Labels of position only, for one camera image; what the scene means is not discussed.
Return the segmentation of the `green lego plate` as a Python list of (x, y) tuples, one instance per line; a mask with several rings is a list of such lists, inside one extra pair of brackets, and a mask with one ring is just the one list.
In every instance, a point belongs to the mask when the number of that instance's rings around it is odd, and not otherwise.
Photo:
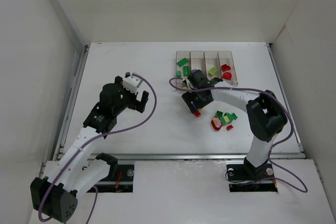
[(183, 76), (187, 77), (191, 74), (189, 66), (183, 66)]

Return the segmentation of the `light green lego brick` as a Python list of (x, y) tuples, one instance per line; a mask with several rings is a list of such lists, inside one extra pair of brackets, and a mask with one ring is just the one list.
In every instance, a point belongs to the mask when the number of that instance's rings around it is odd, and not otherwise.
[(209, 70), (208, 74), (211, 75), (211, 76), (213, 76), (213, 75), (216, 74), (217, 72), (218, 72), (217, 68), (212, 67), (212, 68)]

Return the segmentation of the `long green lego brick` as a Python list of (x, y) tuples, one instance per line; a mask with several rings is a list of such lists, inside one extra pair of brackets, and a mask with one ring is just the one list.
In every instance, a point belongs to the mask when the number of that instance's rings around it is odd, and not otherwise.
[(181, 60), (179, 60), (176, 64), (179, 66), (179, 67), (182, 67), (183, 65), (187, 64), (188, 63), (188, 59), (187, 58), (183, 58)]

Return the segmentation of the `red square lego brick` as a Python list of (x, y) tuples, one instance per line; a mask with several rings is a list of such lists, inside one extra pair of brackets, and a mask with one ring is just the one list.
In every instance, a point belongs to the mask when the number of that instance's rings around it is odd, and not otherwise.
[(223, 64), (223, 65), (221, 65), (221, 70), (222, 70), (223, 72), (225, 72), (225, 71), (230, 71), (230, 69), (231, 69), (231, 67), (230, 67), (229, 65), (227, 65), (227, 64)]

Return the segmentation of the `red round lego piece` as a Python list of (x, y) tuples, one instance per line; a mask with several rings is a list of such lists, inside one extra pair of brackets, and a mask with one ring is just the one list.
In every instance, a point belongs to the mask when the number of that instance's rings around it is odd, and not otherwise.
[(232, 74), (230, 72), (224, 72), (222, 75), (222, 78), (225, 80), (231, 80), (232, 79)]

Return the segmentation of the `red flower lego piece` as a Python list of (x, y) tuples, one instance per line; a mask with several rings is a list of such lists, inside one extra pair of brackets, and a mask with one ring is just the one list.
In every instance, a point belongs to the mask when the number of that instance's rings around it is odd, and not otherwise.
[(219, 131), (223, 127), (223, 123), (219, 116), (214, 116), (211, 119), (211, 125), (214, 130)]

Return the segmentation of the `green lego brick cluster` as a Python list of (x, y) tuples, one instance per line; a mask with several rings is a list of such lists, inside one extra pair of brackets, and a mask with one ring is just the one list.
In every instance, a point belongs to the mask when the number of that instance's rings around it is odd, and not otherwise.
[(227, 125), (232, 123), (232, 121), (236, 120), (238, 117), (235, 113), (223, 113), (222, 111), (216, 111), (216, 116), (218, 116), (223, 125)]

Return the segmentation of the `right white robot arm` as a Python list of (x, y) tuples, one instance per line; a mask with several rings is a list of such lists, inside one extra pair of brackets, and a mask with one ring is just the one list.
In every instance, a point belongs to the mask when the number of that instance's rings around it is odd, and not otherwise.
[(182, 99), (191, 113), (197, 115), (199, 109), (218, 101), (234, 106), (247, 114), (254, 137), (250, 150), (244, 158), (244, 169), (250, 176), (260, 172), (266, 166), (268, 152), (274, 139), (288, 122), (285, 110), (274, 93), (269, 90), (238, 88), (218, 78), (208, 80), (200, 70), (187, 77), (187, 83), (192, 87), (182, 94)]

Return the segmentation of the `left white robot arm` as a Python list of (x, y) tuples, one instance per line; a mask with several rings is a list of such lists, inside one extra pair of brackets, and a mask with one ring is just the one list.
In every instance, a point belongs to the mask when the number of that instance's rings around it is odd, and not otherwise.
[(66, 223), (74, 214), (78, 200), (96, 183), (118, 172), (118, 159), (105, 153), (99, 154), (91, 164), (87, 161), (97, 146), (107, 136), (115, 134), (117, 117), (126, 109), (143, 113), (149, 93), (143, 91), (137, 99), (138, 89), (147, 83), (142, 76), (128, 73), (117, 76), (113, 83), (105, 84), (74, 143), (57, 165), (44, 177), (36, 177), (30, 184), (33, 208), (40, 222), (56, 220)]

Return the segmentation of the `clear container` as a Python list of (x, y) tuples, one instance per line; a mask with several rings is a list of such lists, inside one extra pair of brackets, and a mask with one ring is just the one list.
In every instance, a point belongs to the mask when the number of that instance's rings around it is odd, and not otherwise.
[[(188, 63), (183, 65), (183, 66), (189, 66), (190, 71), (191, 71), (191, 65), (190, 65), (190, 52), (189, 51), (177, 51), (176, 55), (175, 55), (175, 61), (176, 63), (183, 59), (183, 58), (187, 58), (188, 59)], [(185, 76), (183, 76), (183, 66), (179, 67), (177, 64), (175, 64), (176, 66), (176, 71), (175, 71), (175, 76), (176, 76), (176, 72), (180, 71), (182, 76), (181, 77), (177, 77), (177, 79), (175, 80), (175, 84), (178, 88), (181, 89), (188, 89), (188, 84), (187, 84), (187, 80)]]
[[(219, 56), (217, 51), (205, 51), (205, 66), (206, 66), (206, 76), (209, 80), (213, 78), (220, 78), (221, 79), (221, 70), (220, 70), (220, 64), (219, 64)], [(209, 70), (215, 67), (217, 68), (218, 72), (214, 74), (213, 76), (209, 75)]]
[(206, 74), (205, 56), (203, 51), (190, 51), (190, 65), (192, 73), (200, 70)]
[(238, 86), (238, 79), (236, 76), (232, 52), (219, 51), (218, 58), (222, 79), (233, 86)]

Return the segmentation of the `small red lego piece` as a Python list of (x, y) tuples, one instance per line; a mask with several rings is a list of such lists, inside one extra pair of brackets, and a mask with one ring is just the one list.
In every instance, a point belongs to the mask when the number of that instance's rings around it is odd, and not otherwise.
[(232, 125), (229, 125), (227, 128), (226, 128), (226, 130), (231, 130), (233, 128), (233, 126)]

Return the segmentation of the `aluminium rail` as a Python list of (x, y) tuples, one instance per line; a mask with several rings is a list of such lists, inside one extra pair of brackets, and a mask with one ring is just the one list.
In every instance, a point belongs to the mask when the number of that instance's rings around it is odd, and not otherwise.
[[(199, 160), (199, 159), (244, 159), (246, 154), (111, 154), (122, 160)], [(303, 152), (272, 153), (272, 159), (305, 159)]]

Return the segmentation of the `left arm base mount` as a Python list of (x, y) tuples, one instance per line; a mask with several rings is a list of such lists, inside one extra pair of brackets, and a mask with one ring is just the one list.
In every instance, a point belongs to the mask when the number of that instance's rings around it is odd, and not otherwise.
[(107, 176), (95, 184), (99, 193), (132, 193), (134, 164), (120, 164), (116, 157), (101, 153), (96, 157), (109, 165)]

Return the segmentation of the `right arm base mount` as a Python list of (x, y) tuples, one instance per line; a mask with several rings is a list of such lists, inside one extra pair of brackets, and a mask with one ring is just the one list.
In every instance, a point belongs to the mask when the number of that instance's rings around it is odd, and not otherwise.
[(269, 162), (259, 168), (245, 163), (227, 163), (226, 169), (225, 177), (231, 193), (278, 192), (274, 170)]

